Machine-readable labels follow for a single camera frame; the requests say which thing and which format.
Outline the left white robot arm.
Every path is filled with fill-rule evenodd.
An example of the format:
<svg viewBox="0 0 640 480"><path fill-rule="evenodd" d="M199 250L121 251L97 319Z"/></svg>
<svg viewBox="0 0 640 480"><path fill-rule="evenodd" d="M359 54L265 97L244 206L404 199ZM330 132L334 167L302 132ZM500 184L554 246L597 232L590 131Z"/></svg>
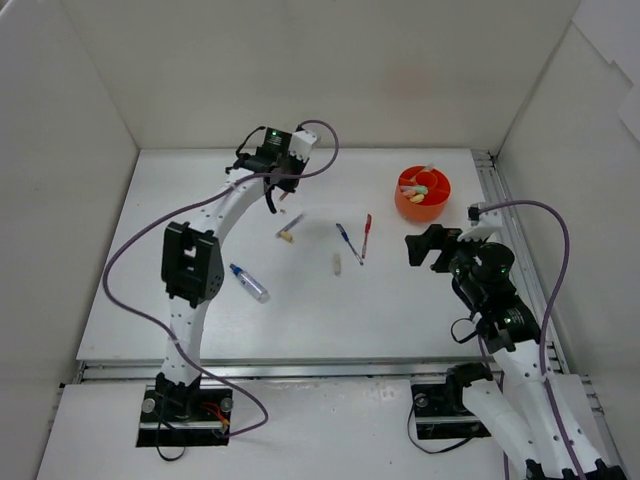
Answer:
<svg viewBox="0 0 640 480"><path fill-rule="evenodd" d="M302 174L317 141L302 128L294 133L268 128L255 153L239 153L226 169L222 198L165 228L161 279L170 300L172 336L155 391L175 418L191 418L200 406L202 374L191 364L200 361L206 313L224 281L222 243L254 202L271 196L271 189L295 190L297 181L282 176Z"/></svg>

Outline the orange highlighter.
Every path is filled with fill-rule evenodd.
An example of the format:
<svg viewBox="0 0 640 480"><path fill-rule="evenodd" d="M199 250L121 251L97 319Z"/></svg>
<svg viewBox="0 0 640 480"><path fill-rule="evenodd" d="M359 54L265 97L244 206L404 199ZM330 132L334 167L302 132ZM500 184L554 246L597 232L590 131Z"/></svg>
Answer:
<svg viewBox="0 0 640 480"><path fill-rule="evenodd" d="M401 186L400 191L405 197L414 196L416 194L416 190L412 186Z"/></svg>

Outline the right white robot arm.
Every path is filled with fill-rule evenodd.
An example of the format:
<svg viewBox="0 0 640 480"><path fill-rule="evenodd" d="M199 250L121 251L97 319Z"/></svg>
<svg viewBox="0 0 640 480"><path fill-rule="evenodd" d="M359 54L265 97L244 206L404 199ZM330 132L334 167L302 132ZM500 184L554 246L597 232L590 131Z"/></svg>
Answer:
<svg viewBox="0 0 640 480"><path fill-rule="evenodd" d="M454 293L479 318L477 335L518 403L513 406L490 369L476 362L449 370L442 388L445 405L475 415L523 479L624 478L624 470L608 464L593 446L557 389L541 349L542 330L509 278L513 252L440 224L406 236L405 243L413 267L438 252L431 270L451 275Z"/></svg>

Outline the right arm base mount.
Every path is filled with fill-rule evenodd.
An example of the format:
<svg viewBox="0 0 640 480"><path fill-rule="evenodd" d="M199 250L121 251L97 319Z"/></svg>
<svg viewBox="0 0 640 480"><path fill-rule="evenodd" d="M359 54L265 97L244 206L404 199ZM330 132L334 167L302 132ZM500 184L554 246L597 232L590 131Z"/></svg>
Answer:
<svg viewBox="0 0 640 480"><path fill-rule="evenodd" d="M414 440L462 441L491 436L470 411L449 402L444 383L412 384L411 397L407 425Z"/></svg>

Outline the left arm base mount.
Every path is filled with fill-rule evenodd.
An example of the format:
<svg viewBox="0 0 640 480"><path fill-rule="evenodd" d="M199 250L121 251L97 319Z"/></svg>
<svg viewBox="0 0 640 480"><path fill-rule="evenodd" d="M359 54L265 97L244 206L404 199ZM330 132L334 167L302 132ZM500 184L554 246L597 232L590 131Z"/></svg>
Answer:
<svg viewBox="0 0 640 480"><path fill-rule="evenodd" d="M141 405L136 447L227 446L232 408L228 388L203 388L183 413L149 388Z"/></svg>

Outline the red gel pen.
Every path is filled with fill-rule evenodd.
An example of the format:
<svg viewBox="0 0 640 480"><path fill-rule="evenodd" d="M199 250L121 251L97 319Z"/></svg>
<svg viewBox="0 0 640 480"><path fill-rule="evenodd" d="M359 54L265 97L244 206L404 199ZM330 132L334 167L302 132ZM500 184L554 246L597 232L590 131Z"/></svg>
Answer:
<svg viewBox="0 0 640 480"><path fill-rule="evenodd" d="M366 258L368 239L369 239L371 226L372 226L372 215L368 213L366 216L366 221L364 225L364 236L363 236L363 243L361 248L361 257L363 260Z"/></svg>

